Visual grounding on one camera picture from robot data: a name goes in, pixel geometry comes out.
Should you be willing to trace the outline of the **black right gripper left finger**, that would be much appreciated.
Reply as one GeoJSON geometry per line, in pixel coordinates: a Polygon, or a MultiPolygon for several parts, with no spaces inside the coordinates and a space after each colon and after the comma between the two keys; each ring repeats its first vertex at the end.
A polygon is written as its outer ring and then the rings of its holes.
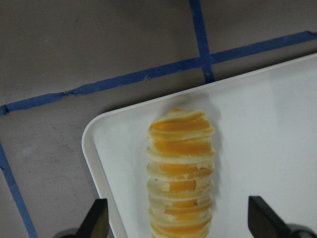
{"type": "Polygon", "coordinates": [[[106,238],[109,232],[107,199],[96,199],[76,233],[77,238],[106,238]]]}

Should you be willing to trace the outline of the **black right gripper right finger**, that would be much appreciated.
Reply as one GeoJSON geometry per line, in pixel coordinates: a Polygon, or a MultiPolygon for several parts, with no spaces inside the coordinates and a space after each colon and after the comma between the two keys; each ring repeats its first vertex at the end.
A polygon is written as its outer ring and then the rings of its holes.
{"type": "Polygon", "coordinates": [[[260,197],[248,198],[248,228],[254,238],[289,238],[290,228],[260,197]]]}

